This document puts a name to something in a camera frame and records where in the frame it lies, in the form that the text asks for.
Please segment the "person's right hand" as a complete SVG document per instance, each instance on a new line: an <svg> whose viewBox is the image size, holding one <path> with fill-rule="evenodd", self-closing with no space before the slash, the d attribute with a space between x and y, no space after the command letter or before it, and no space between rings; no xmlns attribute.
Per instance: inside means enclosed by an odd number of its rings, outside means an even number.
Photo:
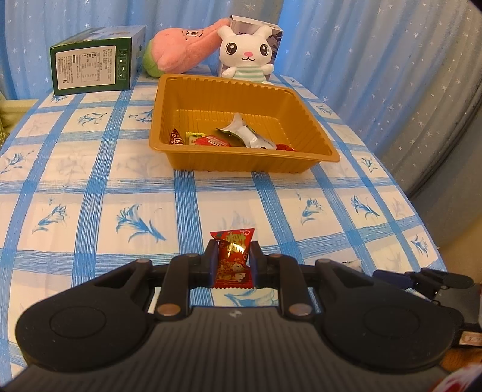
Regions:
<svg viewBox="0 0 482 392"><path fill-rule="evenodd" d="M464 346L451 349L440 365L449 374L431 391L482 392L481 348Z"/></svg>

